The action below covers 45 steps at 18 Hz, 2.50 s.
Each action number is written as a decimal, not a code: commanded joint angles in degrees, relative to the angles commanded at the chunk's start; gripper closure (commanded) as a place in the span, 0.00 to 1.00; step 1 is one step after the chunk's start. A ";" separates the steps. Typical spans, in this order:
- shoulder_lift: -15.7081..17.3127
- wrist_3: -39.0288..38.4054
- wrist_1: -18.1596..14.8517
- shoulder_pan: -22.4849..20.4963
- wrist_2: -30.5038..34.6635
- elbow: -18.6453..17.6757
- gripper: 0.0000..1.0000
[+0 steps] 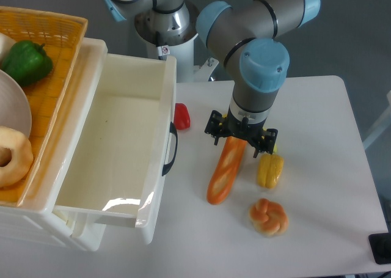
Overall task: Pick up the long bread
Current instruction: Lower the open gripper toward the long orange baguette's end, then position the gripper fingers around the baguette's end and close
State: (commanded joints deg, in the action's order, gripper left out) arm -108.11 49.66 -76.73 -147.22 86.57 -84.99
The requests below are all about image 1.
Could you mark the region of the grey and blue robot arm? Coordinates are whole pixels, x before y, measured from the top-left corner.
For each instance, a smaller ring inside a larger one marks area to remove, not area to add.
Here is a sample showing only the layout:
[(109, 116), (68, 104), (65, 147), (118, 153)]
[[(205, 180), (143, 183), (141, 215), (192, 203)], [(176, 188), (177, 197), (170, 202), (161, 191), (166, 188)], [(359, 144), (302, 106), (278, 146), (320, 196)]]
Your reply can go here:
[(133, 21), (150, 57), (174, 56), (182, 70), (192, 70), (199, 38), (234, 80), (227, 116), (212, 112), (206, 134), (242, 139), (256, 153), (273, 152), (277, 130), (263, 126), (290, 64), (276, 37), (314, 19), (321, 0), (252, 0), (240, 10), (224, 1), (202, 10), (187, 0), (104, 2), (116, 21)]

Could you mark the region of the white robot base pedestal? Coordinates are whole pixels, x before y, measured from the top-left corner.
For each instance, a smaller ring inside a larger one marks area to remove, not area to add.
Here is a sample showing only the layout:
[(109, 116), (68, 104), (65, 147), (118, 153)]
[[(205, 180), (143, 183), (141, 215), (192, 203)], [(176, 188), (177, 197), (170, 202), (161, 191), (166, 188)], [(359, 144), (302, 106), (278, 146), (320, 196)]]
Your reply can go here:
[(144, 42), (147, 57), (177, 60), (177, 82), (205, 82), (211, 80), (219, 61), (209, 57), (202, 65), (194, 63), (194, 42), (198, 37), (196, 19), (199, 11), (189, 1), (172, 13), (153, 9), (136, 15), (134, 25)]

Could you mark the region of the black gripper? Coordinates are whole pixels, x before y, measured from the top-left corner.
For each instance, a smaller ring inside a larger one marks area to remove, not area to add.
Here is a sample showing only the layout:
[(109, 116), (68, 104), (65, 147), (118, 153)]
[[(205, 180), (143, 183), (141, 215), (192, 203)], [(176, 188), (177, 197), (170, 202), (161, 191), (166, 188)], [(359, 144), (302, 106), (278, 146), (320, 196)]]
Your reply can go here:
[(245, 140), (254, 146), (253, 157), (256, 158), (260, 153), (272, 155), (276, 146), (278, 130), (275, 128), (263, 129), (265, 121), (266, 118), (259, 121), (241, 115), (237, 119), (230, 109), (224, 119), (220, 112), (213, 110), (204, 132), (214, 139), (214, 145), (218, 144), (221, 137), (233, 136)]

